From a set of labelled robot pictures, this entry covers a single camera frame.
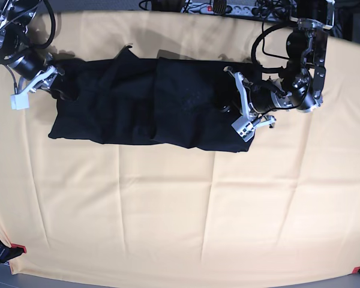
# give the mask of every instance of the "folded black garment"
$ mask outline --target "folded black garment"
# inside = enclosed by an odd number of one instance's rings
[[[115,59],[59,61],[76,85],[75,102],[57,100],[49,137],[87,139],[101,144],[169,143],[207,151],[248,151],[251,141],[232,128],[239,111],[221,113],[217,103],[237,97],[232,66],[250,81],[251,64],[221,61],[140,59],[124,49]]]

